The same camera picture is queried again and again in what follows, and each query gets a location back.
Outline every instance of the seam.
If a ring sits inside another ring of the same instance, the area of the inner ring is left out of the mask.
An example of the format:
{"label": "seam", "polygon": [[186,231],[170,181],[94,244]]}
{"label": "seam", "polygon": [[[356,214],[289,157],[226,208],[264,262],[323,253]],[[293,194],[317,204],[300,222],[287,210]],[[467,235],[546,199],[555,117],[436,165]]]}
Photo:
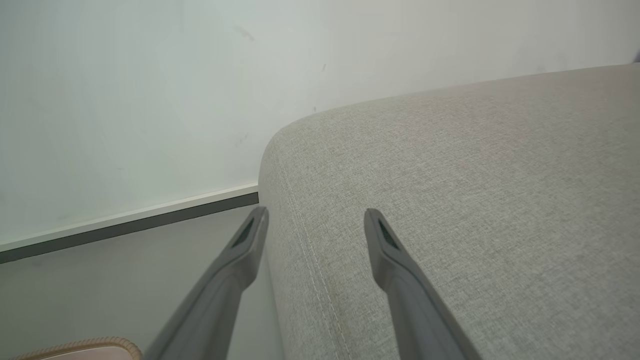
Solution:
{"label": "seam", "polygon": [[[291,191],[291,184],[289,183],[289,180],[287,179],[286,171],[284,170],[284,167],[280,163],[280,159],[278,157],[278,154],[275,151],[273,152],[273,157],[276,160],[276,164],[278,165],[278,167],[282,170],[282,173],[284,174],[284,178],[285,178],[285,182],[286,182],[285,185],[286,185],[286,187],[288,189],[288,192],[290,194],[292,194],[292,196],[293,196],[293,193]],[[294,212],[297,212],[299,214],[300,213],[300,209],[297,207],[296,200],[295,200],[294,197],[292,197],[292,202],[296,206],[296,209],[294,209]],[[296,232],[298,233],[298,244],[300,245],[300,249],[302,249],[302,254],[305,257],[305,263],[307,264],[307,268],[309,270],[309,276],[311,277],[311,284],[314,286],[314,290],[316,292],[316,298],[318,299],[318,304],[320,305],[320,312],[322,313],[322,317],[324,319],[324,325],[326,326],[327,332],[329,332],[329,340],[331,340],[331,344],[333,345],[333,350],[335,352],[336,359],[340,360],[340,357],[338,356],[338,348],[335,346],[335,343],[333,342],[333,336],[331,334],[331,329],[329,328],[329,322],[326,319],[326,315],[324,313],[324,308],[322,306],[322,301],[320,300],[320,294],[319,294],[318,289],[316,287],[316,282],[314,281],[314,274],[311,271],[311,266],[309,265],[307,252],[305,251],[305,248],[302,245],[302,239],[301,239],[302,238],[302,236],[301,236],[302,234],[300,233],[298,225],[295,224],[294,226],[296,227]]]}
{"label": "seam", "polygon": [[282,166],[282,164],[280,164],[279,160],[277,160],[277,161],[278,161],[278,167],[280,167],[280,170],[282,170],[282,173],[284,175],[284,179],[287,182],[287,187],[289,189],[289,193],[291,194],[291,200],[293,202],[293,205],[296,208],[296,212],[300,216],[300,220],[301,220],[300,223],[302,224],[302,229],[304,229],[305,234],[307,235],[307,243],[309,244],[309,248],[311,249],[311,253],[313,253],[313,255],[314,255],[314,260],[316,261],[316,267],[318,268],[318,273],[320,274],[320,280],[322,280],[322,284],[324,286],[324,291],[326,292],[326,297],[329,299],[329,306],[331,307],[331,310],[333,311],[333,317],[335,318],[335,323],[336,323],[336,325],[338,325],[338,330],[340,331],[340,336],[342,338],[342,342],[344,344],[344,348],[347,350],[347,356],[349,357],[349,360],[351,360],[351,352],[349,351],[349,347],[347,346],[347,341],[344,338],[344,333],[342,331],[342,327],[340,326],[340,322],[338,321],[338,315],[337,315],[337,313],[335,311],[335,308],[333,307],[333,302],[331,301],[331,296],[329,296],[329,290],[326,287],[326,283],[324,281],[324,275],[322,274],[322,270],[320,269],[320,264],[318,263],[318,259],[316,257],[316,252],[314,250],[314,247],[311,245],[311,241],[310,241],[309,233],[307,231],[307,227],[305,226],[304,221],[302,221],[302,212],[300,211],[300,207],[298,206],[298,201],[296,200],[296,196],[295,196],[294,192],[291,191],[291,184],[289,183],[289,177],[287,176],[287,173],[286,173],[284,167]]}

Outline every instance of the baseboard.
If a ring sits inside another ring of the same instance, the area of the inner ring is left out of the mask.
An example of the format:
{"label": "baseboard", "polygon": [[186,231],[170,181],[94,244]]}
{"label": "baseboard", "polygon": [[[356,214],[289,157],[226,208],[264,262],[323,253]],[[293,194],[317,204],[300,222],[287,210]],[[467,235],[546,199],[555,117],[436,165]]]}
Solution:
{"label": "baseboard", "polygon": [[248,184],[0,243],[0,264],[258,203]]}

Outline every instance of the white baseboard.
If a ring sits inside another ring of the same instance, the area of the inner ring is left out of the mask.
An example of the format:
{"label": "white baseboard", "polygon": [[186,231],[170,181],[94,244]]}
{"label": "white baseboard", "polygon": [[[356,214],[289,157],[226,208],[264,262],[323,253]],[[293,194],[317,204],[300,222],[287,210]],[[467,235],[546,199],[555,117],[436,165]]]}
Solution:
{"label": "white baseboard", "polygon": [[60,227],[54,230],[44,231],[29,236],[23,236],[17,239],[5,240],[0,243],[0,252],[16,249],[23,246],[33,245],[36,243],[42,243],[44,241],[63,238],[65,236],[85,233],[87,231],[101,229],[103,227],[123,224],[142,218],[170,213],[172,211],[192,208],[193,206],[204,205],[210,202],[230,199],[232,197],[255,193],[257,191],[258,183],[242,185],[231,189],[205,193],[194,197],[188,197],[187,199],[167,202],[166,204],[149,206],[148,208],[128,211],[126,213],[111,215],[109,217],[98,218],[91,221]]}

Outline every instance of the sofa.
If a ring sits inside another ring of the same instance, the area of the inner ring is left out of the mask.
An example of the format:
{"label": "sofa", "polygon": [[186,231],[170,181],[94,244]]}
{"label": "sofa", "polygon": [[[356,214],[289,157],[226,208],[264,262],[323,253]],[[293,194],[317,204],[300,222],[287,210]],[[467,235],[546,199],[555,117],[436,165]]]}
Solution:
{"label": "sofa", "polygon": [[314,114],[259,186],[287,359],[399,357],[367,208],[483,359],[640,359],[640,64]]}

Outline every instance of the dark gray strip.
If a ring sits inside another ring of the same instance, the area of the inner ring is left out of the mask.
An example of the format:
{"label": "dark gray strip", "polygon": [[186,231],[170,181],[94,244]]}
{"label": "dark gray strip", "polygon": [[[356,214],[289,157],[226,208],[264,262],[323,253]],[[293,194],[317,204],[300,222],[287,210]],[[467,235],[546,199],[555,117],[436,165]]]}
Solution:
{"label": "dark gray strip", "polygon": [[19,247],[17,249],[0,252],[0,264],[16,261],[30,256],[46,254],[47,252],[66,249],[98,240],[112,238],[114,236],[135,233],[158,227],[162,225],[172,224],[174,222],[189,220],[190,218],[203,217],[220,211],[240,208],[242,206],[254,205],[258,203],[258,193],[249,193],[246,195],[232,197],[231,199],[210,202],[208,204],[194,206],[182,210],[172,211],[171,213],[160,214],[154,217],[142,218],[140,220],[130,221],[123,224],[103,227],[87,231],[85,233],[65,236],[64,238],[53,239]]}

